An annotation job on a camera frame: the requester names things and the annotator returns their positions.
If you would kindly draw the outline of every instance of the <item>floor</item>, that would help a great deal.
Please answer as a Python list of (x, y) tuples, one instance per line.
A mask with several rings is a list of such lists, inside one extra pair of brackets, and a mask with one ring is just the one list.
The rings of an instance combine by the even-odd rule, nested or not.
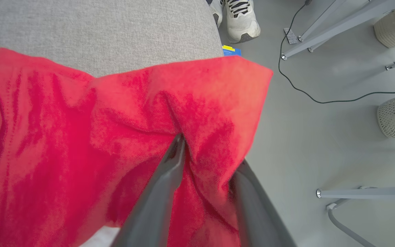
[[(279, 44), (283, 28), (289, 27), (303, 2), (256, 0), (261, 35), (232, 45), (244, 58), (274, 71), (247, 160), (299, 247), (360, 247), (328, 219), (325, 206), (334, 199), (318, 199), (315, 191), (395, 186), (395, 139), (386, 138), (376, 120), (377, 106), (395, 95), (320, 105), (292, 89), (278, 73)], [(313, 0), (295, 19), (295, 33), (306, 30), (330, 2)], [(348, 0), (324, 26), (365, 3)], [(320, 101), (395, 91), (395, 69), (384, 69), (395, 61), (395, 48), (376, 40), (375, 22), (343, 32), (313, 53), (306, 50), (290, 57), (282, 62), (282, 70)], [(226, 22), (219, 32), (222, 44), (229, 45)], [(288, 47), (285, 42), (283, 50)], [(336, 210), (335, 216), (375, 246), (395, 246), (395, 201), (355, 200)]]

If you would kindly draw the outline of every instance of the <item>power cord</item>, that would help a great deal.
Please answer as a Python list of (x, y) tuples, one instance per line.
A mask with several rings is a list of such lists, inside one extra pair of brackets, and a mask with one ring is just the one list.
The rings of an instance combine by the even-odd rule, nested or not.
[[(289, 31), (292, 29), (292, 24), (294, 23), (295, 17), (297, 16), (298, 12), (300, 12), (305, 6), (309, 5), (311, 2), (312, 2), (312, 0), (306, 0), (305, 3), (304, 3), (304, 5), (295, 13), (294, 17), (292, 18), (292, 22), (290, 23)], [(283, 40), (281, 41), (279, 56), (280, 56), (281, 51), (282, 51), (282, 47), (283, 47), (284, 40), (285, 40), (286, 37), (287, 37), (287, 33), (286, 33), (286, 35), (284, 36)], [(280, 74), (281, 74), (282, 76), (286, 77), (286, 79), (289, 81), (289, 83), (292, 85), (292, 87), (293, 87), (294, 89), (296, 89), (296, 90), (298, 90), (298, 91), (300, 91), (300, 92), (303, 92), (304, 94), (306, 94), (307, 96), (309, 96), (309, 97), (310, 97), (314, 102), (316, 102), (316, 103), (328, 104), (328, 103), (335, 103), (335, 102), (352, 102), (352, 101), (359, 100), (359, 99), (361, 99), (361, 98), (363, 98), (363, 97), (367, 97), (368, 95), (372, 95), (372, 94), (395, 94), (395, 92), (372, 92), (372, 93), (365, 94), (364, 96), (358, 97), (358, 98), (353, 99), (353, 100), (333, 100), (333, 101), (321, 102), (321, 101), (315, 100), (315, 99), (312, 98), (308, 93), (306, 93), (305, 91), (303, 91), (303, 90), (301, 90), (301, 89), (296, 88), (296, 87), (293, 85), (292, 81), (290, 81), (290, 79), (289, 79), (283, 72), (281, 72), (281, 69), (280, 69), (280, 62), (281, 62), (281, 59), (282, 59), (282, 58), (280, 57), (279, 60), (278, 60), (278, 71), (280, 72)]]

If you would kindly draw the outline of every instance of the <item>gray upholstered surface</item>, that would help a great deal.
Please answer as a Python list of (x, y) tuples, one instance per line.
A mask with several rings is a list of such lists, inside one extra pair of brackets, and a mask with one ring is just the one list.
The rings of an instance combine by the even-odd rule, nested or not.
[(223, 55), (205, 0), (0, 0), (0, 47), (96, 77)]

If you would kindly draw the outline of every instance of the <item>red fabric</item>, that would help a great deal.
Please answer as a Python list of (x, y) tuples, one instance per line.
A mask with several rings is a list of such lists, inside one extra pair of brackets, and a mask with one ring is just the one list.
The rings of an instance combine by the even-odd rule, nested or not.
[(176, 133), (168, 246), (239, 246), (228, 181), (272, 72), (233, 56), (105, 77), (0, 49), (0, 246), (78, 246), (121, 226)]

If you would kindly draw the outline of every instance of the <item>white sneaker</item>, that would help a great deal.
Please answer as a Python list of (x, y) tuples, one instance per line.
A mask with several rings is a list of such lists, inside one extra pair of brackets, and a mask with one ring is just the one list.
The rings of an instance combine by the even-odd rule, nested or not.
[(217, 28), (222, 23), (222, 13), (224, 12), (225, 0), (213, 0), (210, 3), (211, 14), (216, 21)]
[(260, 35), (252, 0), (226, 0), (225, 6), (229, 42), (246, 42)]

